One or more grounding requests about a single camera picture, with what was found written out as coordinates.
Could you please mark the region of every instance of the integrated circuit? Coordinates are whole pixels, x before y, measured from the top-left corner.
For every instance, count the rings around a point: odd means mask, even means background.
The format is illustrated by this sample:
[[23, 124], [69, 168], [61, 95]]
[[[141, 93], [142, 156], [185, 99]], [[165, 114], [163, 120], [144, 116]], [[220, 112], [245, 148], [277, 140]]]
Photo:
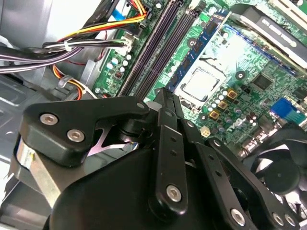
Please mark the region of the integrated circuit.
[[224, 101], [221, 101], [218, 105], [217, 105], [219, 108], [225, 110], [228, 106], [228, 104]]
[[262, 90], [266, 90], [271, 84], [272, 81], [260, 73], [254, 80], [253, 84]]
[[209, 114], [209, 117], [216, 120], [218, 117], [220, 116], [220, 114], [217, 112], [217, 111], [212, 111], [210, 114]]
[[297, 87], [297, 89], [294, 90], [293, 95], [298, 99], [303, 100], [307, 97], [307, 90], [303, 87]]

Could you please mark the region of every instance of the metal rivet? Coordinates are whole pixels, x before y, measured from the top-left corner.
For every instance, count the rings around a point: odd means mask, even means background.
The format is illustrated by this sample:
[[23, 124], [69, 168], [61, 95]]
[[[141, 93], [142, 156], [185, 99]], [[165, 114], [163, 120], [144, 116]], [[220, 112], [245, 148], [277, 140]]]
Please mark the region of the metal rivet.
[[279, 225], [283, 226], [283, 220], [280, 218], [279, 215], [277, 215], [276, 213], [273, 213], [273, 218]]
[[289, 216], [288, 214], [285, 214], [284, 217], [286, 218], [286, 220], [288, 221], [288, 223], [289, 223], [290, 225], [292, 225], [293, 227], [295, 227], [295, 222], [294, 222], [294, 220], [291, 218], [291, 216]]
[[245, 219], [244, 219], [242, 213], [240, 213], [238, 210], [236, 210], [234, 208], [230, 212], [231, 212], [232, 218], [235, 220], [235, 222], [238, 225], [240, 225], [240, 226], [245, 225]]
[[142, 103], [137, 103], [136, 104], [139, 108], [141, 108], [141, 109], [144, 109], [145, 108], [145, 106], [142, 104]]
[[83, 132], [77, 129], [69, 130], [67, 133], [67, 137], [73, 142], [82, 142], [85, 139]]
[[58, 118], [53, 114], [43, 114], [40, 116], [39, 120], [48, 126], [53, 126], [59, 122]]
[[174, 202], [179, 202], [181, 200], [180, 190], [173, 185], [169, 185], [166, 188], [166, 193], [167, 193], [168, 197]]
[[220, 144], [217, 140], [213, 140], [213, 142], [214, 142], [214, 144], [215, 144], [216, 146], [218, 146], [218, 147], [221, 146], [221, 144]]
[[94, 92], [95, 92], [96, 94], [99, 94], [99, 93], [101, 93], [101, 89], [95, 88], [95, 89], [94, 89]]
[[190, 122], [190, 121], [187, 121], [187, 124], [188, 124], [188, 126], [190, 126], [191, 128], [194, 127], [194, 124], [193, 124], [192, 122]]
[[168, 116], [173, 116], [169, 111], [165, 111]]

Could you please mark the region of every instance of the blue slot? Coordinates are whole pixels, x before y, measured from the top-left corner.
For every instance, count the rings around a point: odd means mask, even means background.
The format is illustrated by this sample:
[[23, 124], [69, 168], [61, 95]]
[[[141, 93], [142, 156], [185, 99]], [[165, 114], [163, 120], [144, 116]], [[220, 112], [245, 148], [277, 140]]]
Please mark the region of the blue slot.
[[306, 119], [305, 115], [296, 109], [290, 101], [285, 98], [279, 99], [272, 107], [271, 112], [275, 113], [279, 117], [286, 121], [293, 121], [300, 124]]

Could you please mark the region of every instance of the blue connector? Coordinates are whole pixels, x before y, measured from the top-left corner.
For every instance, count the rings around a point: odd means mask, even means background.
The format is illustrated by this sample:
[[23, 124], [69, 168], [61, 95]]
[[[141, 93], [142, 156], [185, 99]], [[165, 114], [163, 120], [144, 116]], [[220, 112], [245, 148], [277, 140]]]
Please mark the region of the blue connector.
[[293, 121], [300, 124], [306, 119], [305, 115], [296, 109], [290, 101], [285, 98], [279, 99], [272, 107], [271, 112], [275, 113], [279, 117], [286, 121]]
[[121, 15], [121, 13], [116, 9], [113, 11], [112, 16], [115, 18], [116, 21], [125, 20], [125, 17], [123, 15]]

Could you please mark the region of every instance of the motherboard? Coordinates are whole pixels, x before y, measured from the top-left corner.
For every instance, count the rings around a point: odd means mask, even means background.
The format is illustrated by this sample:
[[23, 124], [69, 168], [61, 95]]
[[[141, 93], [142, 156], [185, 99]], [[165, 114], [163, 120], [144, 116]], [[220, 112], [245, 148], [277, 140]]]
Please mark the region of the motherboard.
[[[105, 54], [93, 91], [152, 101], [178, 95], [204, 139], [238, 155], [288, 121], [307, 117], [307, 2], [143, 0], [147, 17], [118, 30], [124, 48]], [[131, 8], [127, 16], [135, 16]]]

